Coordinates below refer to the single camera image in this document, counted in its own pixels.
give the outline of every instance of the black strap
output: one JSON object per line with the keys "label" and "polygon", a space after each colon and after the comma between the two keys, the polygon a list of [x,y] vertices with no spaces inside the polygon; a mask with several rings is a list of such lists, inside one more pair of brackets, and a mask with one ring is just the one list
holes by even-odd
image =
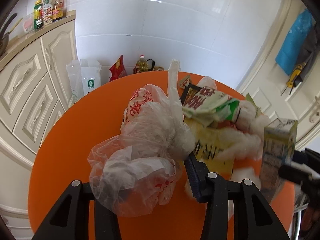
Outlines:
{"label": "black strap", "polygon": [[154,67],[155,67],[155,64],[156,64],[156,63],[155,63],[155,61],[154,61],[153,59],[151,59],[151,58],[150,58],[150,59],[148,59],[148,60],[147,60],[147,62],[148,62],[149,60],[152,60],[152,65],[151,65],[151,68],[149,68],[149,70],[148,70],[148,71],[153,71],[153,69],[154,69]]}

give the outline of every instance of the carton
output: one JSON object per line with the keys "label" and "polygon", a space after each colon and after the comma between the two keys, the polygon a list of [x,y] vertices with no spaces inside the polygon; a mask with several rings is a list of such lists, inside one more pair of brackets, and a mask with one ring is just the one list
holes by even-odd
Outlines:
{"label": "carton", "polygon": [[283,164],[290,164],[297,137],[297,120],[277,118],[264,128],[260,171],[261,193],[270,203],[281,191],[284,180],[278,176]]}

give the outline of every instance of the door handle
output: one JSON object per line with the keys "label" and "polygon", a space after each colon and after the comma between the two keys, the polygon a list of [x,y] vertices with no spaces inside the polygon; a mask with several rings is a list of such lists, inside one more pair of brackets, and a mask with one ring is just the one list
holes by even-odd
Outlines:
{"label": "door handle", "polygon": [[44,53],[46,54],[46,56],[48,57],[48,62],[49,62],[49,68],[52,70],[52,66],[51,66],[51,57],[50,57],[50,54],[49,54],[49,50],[48,49],[45,49],[44,50]]}
{"label": "door handle", "polygon": [[23,74],[22,78],[20,78],[18,83],[13,86],[12,88],[13,91],[15,91],[18,88],[18,86],[20,86],[20,84],[24,81],[24,79],[30,73],[30,71],[31,71],[31,68],[28,68],[27,71]]}
{"label": "door handle", "polygon": [[39,118],[39,116],[40,116],[40,114],[41,114],[41,112],[42,112],[42,110],[43,110],[44,104],[45,104],[45,100],[42,101],[41,106],[40,106],[40,111],[39,111],[39,113],[36,115],[36,117],[33,119],[33,123],[36,123],[36,121],[38,120],[38,118]]}

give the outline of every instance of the round table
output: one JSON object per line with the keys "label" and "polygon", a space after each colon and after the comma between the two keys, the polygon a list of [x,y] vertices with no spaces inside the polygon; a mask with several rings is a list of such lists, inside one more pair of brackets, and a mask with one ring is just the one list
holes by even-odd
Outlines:
{"label": "round table", "polygon": [[[187,74],[180,72],[178,80]],[[199,75],[190,75],[194,84],[202,78]],[[124,109],[128,106],[133,92],[146,84],[157,85],[166,92],[168,72],[140,73],[107,83],[74,104],[58,120],[39,149],[31,173],[28,212],[34,232],[71,181],[89,181],[91,167],[87,157],[91,148],[120,134]],[[219,82],[216,84],[218,90],[244,99],[230,87]],[[260,173],[260,161],[243,160],[234,163],[235,169],[246,166],[252,166],[256,174]],[[204,205],[186,196],[186,179],[184,171],[169,204],[157,205],[149,215],[136,218],[119,217],[122,239],[200,239]],[[271,206],[288,230],[294,207],[293,184],[286,182]],[[93,218],[93,205],[90,206],[90,216]],[[94,239],[93,219],[89,222],[89,236],[90,240]],[[229,221],[228,239],[233,239],[233,219]]]}

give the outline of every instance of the red snack bag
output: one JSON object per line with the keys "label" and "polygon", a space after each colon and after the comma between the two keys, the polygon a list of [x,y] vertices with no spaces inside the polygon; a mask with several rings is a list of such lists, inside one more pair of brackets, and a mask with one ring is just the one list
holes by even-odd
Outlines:
{"label": "red snack bag", "polygon": [[123,66],[123,55],[117,60],[117,62],[110,68],[112,77],[110,81],[127,76],[127,72]]}

